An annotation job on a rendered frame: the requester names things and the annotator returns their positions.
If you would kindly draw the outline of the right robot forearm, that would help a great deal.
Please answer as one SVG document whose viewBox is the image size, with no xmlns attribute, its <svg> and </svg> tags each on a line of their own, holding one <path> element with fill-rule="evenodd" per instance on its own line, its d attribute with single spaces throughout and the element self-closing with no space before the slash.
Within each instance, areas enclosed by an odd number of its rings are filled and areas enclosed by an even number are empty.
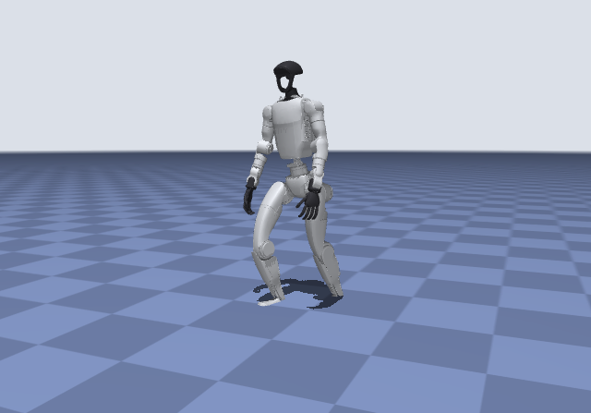
<svg viewBox="0 0 591 413">
<path fill-rule="evenodd" d="M 254 159 L 255 160 L 254 160 L 254 163 L 251 167 L 250 175 L 248 176 L 247 181 L 251 176 L 253 176 L 255 178 L 254 187 L 256 187 L 259 184 L 259 178 L 262 174 L 263 167 L 264 167 L 265 163 L 267 162 L 266 156 L 264 156 L 263 154 L 258 152 L 258 146 L 257 146 L 257 150 L 256 150 L 256 154 L 255 154 Z"/>
</svg>

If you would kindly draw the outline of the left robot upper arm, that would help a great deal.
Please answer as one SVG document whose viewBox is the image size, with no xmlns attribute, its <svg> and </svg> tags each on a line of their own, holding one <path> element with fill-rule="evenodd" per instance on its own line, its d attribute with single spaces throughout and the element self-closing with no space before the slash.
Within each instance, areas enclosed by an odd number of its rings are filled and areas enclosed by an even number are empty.
<svg viewBox="0 0 591 413">
<path fill-rule="evenodd" d="M 325 139 L 327 141 L 326 127 L 324 122 L 324 106 L 318 101 L 303 101 L 303 108 L 306 115 L 309 116 L 311 129 L 316 137 L 310 144 L 310 149 L 317 152 L 317 140 Z M 328 144 L 328 141 L 327 141 Z"/>
</svg>

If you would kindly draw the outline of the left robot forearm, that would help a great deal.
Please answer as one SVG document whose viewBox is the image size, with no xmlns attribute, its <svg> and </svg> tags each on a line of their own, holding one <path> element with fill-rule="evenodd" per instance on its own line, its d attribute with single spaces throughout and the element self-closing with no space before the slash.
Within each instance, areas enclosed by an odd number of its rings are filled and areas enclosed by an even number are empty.
<svg viewBox="0 0 591 413">
<path fill-rule="evenodd" d="M 325 139 L 317 140 L 317 152 L 312 156 L 312 170 L 310 171 L 310 179 L 313 178 L 313 188 L 320 189 L 322 186 L 322 179 L 324 177 L 324 166 L 328 158 L 328 144 Z"/>
</svg>

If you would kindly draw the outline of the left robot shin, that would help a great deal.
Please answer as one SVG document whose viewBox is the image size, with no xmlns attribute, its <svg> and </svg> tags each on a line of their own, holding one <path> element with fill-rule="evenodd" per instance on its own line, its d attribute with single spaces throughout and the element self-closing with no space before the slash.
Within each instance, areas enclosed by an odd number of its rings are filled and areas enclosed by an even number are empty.
<svg viewBox="0 0 591 413">
<path fill-rule="evenodd" d="M 330 245 L 323 247 L 321 260 L 313 255 L 314 261 L 319 269 L 320 275 L 327 284 L 328 288 L 336 297 L 343 296 L 343 290 L 340 283 L 340 271 L 338 261 L 334 255 L 334 249 Z M 337 296 L 338 295 L 338 296 Z"/>
</svg>

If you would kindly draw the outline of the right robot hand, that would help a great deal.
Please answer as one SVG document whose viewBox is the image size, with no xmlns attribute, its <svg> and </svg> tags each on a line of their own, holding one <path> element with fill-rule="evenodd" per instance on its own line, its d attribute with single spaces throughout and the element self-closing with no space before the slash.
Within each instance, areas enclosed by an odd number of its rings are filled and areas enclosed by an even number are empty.
<svg viewBox="0 0 591 413">
<path fill-rule="evenodd" d="M 252 212 L 251 208 L 250 208 L 250 203 L 252 200 L 252 193 L 253 190 L 255 190 L 257 187 L 254 187 L 254 182 L 255 182 L 255 178 L 253 176 L 251 176 L 246 184 L 246 193 L 244 196 L 244 210 L 247 212 L 247 214 L 252 215 L 254 212 Z"/>
</svg>

